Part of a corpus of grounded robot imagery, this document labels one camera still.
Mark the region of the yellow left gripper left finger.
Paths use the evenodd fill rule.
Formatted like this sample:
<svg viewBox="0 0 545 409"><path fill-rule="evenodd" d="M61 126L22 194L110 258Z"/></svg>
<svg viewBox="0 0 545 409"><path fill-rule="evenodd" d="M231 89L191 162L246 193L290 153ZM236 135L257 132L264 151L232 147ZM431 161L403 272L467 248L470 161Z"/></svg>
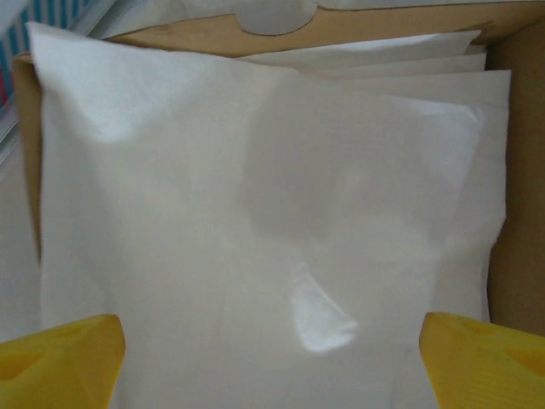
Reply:
<svg viewBox="0 0 545 409"><path fill-rule="evenodd" d="M1 344L2 408L108 408L125 355L115 314Z"/></svg>

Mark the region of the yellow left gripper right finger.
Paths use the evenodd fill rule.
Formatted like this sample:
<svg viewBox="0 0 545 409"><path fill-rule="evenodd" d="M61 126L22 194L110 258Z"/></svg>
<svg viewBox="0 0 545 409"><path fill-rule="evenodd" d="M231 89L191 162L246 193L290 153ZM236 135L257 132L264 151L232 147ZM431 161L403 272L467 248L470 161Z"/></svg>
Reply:
<svg viewBox="0 0 545 409"><path fill-rule="evenodd" d="M543 408L544 338L428 313L419 349L440 408Z"/></svg>

